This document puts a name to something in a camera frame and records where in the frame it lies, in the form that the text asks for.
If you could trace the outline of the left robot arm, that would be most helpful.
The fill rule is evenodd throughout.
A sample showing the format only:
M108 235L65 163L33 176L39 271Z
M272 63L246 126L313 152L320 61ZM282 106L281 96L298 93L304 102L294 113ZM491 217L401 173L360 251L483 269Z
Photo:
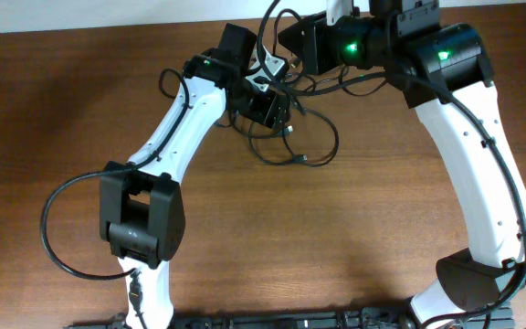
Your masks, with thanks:
M181 184L210 128L235 110L271 129L284 123L284 97L269 87L288 61L257 45L255 33L225 26L215 48L184 63L173 104L126 163L108 162L100 180L100 237L124 271L123 328L166 328L174 315L170 261L185 230Z

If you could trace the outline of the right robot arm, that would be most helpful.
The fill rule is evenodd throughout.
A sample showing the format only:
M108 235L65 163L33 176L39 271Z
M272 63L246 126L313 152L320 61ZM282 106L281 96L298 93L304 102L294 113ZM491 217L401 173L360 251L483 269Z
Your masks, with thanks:
M489 318L526 286L526 189L503 130L489 56L467 24L443 27L436 1L330 1L279 34L311 75L344 65L405 97L433 139L461 206L468 246L398 318L442 328Z

